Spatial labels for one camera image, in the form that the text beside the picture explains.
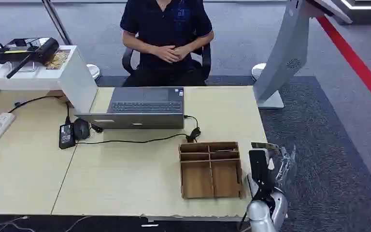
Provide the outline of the person's left hand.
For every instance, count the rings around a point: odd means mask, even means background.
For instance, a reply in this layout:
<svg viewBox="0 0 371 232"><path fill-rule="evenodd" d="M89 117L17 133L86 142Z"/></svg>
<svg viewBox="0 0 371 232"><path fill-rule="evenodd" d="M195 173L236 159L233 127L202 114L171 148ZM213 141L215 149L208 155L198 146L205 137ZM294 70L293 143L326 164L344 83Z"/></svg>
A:
<svg viewBox="0 0 371 232"><path fill-rule="evenodd" d="M183 60L186 56L189 55L190 52L191 50L188 45L180 46L173 50L173 54L177 57L176 61Z"/></svg>

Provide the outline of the person's right hand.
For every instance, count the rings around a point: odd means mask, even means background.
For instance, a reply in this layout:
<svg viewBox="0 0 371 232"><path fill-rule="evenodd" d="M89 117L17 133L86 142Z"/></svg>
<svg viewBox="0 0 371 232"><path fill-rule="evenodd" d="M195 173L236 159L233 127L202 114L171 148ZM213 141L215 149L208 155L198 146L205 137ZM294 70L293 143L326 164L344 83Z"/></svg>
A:
<svg viewBox="0 0 371 232"><path fill-rule="evenodd" d="M152 46L150 53L167 63L174 63L180 60L174 49L174 45Z"/></svg>

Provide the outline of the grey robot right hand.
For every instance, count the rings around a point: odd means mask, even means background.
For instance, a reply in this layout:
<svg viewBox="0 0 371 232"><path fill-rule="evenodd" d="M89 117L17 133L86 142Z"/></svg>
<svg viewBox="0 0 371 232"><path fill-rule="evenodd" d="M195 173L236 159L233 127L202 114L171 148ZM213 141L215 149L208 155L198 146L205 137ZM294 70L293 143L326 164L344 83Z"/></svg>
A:
<svg viewBox="0 0 371 232"><path fill-rule="evenodd" d="M268 169L271 171L271 179L275 187L281 191L288 189L288 185L291 184L296 175L296 154L297 148L295 145L290 152L283 146L276 146L276 149L270 152Z"/></svg>

